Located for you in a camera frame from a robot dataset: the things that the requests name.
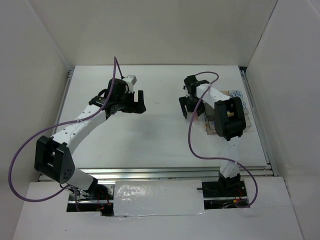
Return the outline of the blue white glue jar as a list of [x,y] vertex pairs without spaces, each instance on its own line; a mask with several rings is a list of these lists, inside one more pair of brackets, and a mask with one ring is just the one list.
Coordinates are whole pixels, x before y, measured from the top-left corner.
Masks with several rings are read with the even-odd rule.
[[233,98],[235,98],[235,97],[238,97],[238,98],[240,98],[240,99],[243,98],[243,94],[242,94],[242,92],[241,92],[240,90],[231,90],[231,91],[229,92],[229,94],[230,94],[230,96],[233,97]]

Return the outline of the orange pink highlighter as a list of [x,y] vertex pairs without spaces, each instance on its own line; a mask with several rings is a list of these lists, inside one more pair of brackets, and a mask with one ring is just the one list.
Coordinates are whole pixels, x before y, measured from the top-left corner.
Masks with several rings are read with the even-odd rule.
[[200,124],[200,119],[199,119],[197,111],[194,113],[193,122],[194,122],[195,125],[199,125]]

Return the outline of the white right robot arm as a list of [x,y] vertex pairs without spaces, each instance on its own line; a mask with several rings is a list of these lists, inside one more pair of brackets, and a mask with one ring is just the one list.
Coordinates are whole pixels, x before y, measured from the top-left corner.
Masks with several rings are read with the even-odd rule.
[[[179,104],[184,118],[192,113],[188,127],[188,147],[190,152],[202,160],[222,160],[218,173],[218,190],[223,196],[230,196],[241,181],[239,169],[239,141],[246,129],[246,119],[242,99],[228,96],[212,87],[213,82],[199,81],[196,75],[184,79],[186,96],[180,97]],[[191,130],[196,116],[205,112],[205,104],[214,110],[214,129],[224,139],[225,157],[203,157],[196,154],[191,144]]]

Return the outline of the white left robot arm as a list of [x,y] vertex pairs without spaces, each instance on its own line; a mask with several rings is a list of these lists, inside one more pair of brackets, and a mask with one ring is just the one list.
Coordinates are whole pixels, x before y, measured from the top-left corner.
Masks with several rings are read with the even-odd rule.
[[134,75],[110,80],[108,88],[89,101],[74,123],[51,137],[41,136],[36,142],[35,170],[60,184],[78,188],[88,200],[97,197],[100,191],[108,192],[95,177],[75,167],[72,155],[96,127],[116,112],[142,114],[146,111],[142,90],[138,91],[138,101],[134,100],[136,82]]

